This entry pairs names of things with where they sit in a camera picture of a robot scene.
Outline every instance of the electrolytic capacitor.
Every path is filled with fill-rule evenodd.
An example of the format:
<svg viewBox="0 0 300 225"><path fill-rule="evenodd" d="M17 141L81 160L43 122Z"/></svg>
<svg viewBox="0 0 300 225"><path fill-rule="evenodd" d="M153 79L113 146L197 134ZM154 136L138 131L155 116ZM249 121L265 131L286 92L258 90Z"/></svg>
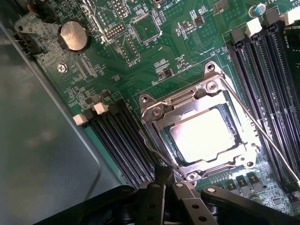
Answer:
<svg viewBox="0 0 300 225"><path fill-rule="evenodd" d="M252 6L250 9L249 9L249 16L251 18L255 18L257 16L261 16L263 15L267 10L267 7L265 4L262 4L262 3L259 3L258 5L256 6Z"/></svg>

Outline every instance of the green circuit board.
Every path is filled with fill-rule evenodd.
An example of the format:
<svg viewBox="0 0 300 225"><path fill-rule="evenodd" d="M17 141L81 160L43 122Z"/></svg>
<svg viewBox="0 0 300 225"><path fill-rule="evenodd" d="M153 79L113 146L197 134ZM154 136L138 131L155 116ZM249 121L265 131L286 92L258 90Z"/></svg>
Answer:
<svg viewBox="0 0 300 225"><path fill-rule="evenodd" d="M158 7L153 0L48 0L58 17L56 23L44 23L28 13L15 24L19 32L29 33L43 53L34 56L71 112L76 115L91 108L87 102L102 96L106 105L124 99L136 118L140 117L138 98L147 92L162 98L203 75L205 62L215 61L233 80L243 99L226 42L230 32L238 27L246 30L248 14L258 0L227 0L228 5L216 11L217 0L165 0ZM267 10L277 8L284 13L300 4L300 0L267 0ZM79 21L88 28L89 46L83 52L68 52L58 43L58 28L64 23ZM103 40L97 24L105 30ZM64 63L67 72L58 72ZM118 174L101 142L93 131L87 133ZM300 213L293 207L270 174L264 155L258 156L253 170L233 170L219 173L198 183L225 183L238 175L255 172L266 189L260 194L263 203L291 215ZM274 205L270 200L280 198Z"/></svg>

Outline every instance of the white connector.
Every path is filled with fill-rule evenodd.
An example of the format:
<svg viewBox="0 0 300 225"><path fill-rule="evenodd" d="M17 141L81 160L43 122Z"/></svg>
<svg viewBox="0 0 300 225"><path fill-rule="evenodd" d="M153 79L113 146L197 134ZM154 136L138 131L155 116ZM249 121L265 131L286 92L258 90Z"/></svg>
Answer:
<svg viewBox="0 0 300 225"><path fill-rule="evenodd" d="M253 36L254 34L257 34L262 30L261 23L259 22L258 17L250 20L249 22L246 23L246 35L248 37Z"/></svg>
<svg viewBox="0 0 300 225"><path fill-rule="evenodd" d="M280 15L279 18L285 22L286 26L293 24L296 20L300 20L300 6Z"/></svg>
<svg viewBox="0 0 300 225"><path fill-rule="evenodd" d="M86 117L82 114L78 114L78 115L74 116L73 120L75 121L76 125L78 125L78 126L80 126L88 121L86 119Z"/></svg>
<svg viewBox="0 0 300 225"><path fill-rule="evenodd" d="M102 102L95 104L94 109L96 110L98 115L101 115L108 111L108 106L104 105Z"/></svg>

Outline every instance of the cpu socket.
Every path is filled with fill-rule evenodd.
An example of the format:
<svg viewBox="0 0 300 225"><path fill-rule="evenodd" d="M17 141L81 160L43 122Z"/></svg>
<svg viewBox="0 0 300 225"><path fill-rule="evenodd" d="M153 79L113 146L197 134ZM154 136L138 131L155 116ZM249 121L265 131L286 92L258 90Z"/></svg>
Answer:
<svg viewBox="0 0 300 225"><path fill-rule="evenodd" d="M203 80L163 99L139 97L142 122L165 159L187 181L243 165L255 166L255 127L227 88L233 83L213 61Z"/></svg>

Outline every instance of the motherboard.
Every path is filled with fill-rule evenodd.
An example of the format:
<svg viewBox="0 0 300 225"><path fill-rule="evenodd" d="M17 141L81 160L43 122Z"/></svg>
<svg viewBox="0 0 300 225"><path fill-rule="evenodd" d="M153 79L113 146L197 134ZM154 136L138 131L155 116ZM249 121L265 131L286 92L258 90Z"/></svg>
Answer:
<svg viewBox="0 0 300 225"><path fill-rule="evenodd" d="M296 216L298 5L28 0L15 38L123 183L170 165L198 191L216 185Z"/></svg>

